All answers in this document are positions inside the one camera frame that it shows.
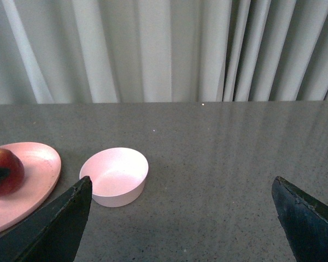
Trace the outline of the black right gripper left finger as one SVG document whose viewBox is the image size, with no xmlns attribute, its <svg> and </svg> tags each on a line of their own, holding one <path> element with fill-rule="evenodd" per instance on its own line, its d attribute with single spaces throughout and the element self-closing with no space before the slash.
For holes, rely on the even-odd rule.
<svg viewBox="0 0 328 262">
<path fill-rule="evenodd" d="M 73 261 L 87 224 L 92 182 L 83 177 L 0 238 L 0 261 Z"/>
</svg>

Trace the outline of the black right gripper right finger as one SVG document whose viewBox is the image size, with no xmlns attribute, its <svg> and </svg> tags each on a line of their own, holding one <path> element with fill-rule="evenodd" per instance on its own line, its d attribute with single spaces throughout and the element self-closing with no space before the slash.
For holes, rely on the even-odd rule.
<svg viewBox="0 0 328 262">
<path fill-rule="evenodd" d="M 296 261 L 328 261 L 328 206 L 280 176 L 272 198 Z"/>
</svg>

